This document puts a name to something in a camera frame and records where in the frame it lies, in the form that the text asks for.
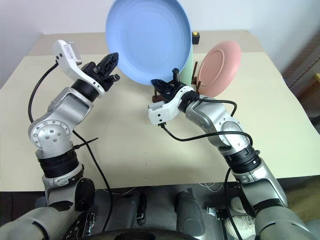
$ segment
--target shoe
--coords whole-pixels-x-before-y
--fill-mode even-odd
[[[243,239],[247,239],[252,235],[256,234],[255,229],[255,219],[249,215],[247,216],[234,216],[233,218],[234,224],[236,228],[238,229],[240,236]],[[235,239],[238,239],[236,231],[234,230],[234,227],[231,224],[231,221],[229,218],[227,218],[224,221],[224,226],[226,231]]]
[[[238,197],[238,196],[231,199],[231,201],[230,201],[230,207],[231,207],[233,210],[235,210],[236,212],[238,212],[238,213],[242,213],[242,214],[245,214],[245,213],[246,213],[246,210],[245,210],[244,207],[242,206],[240,197]]]

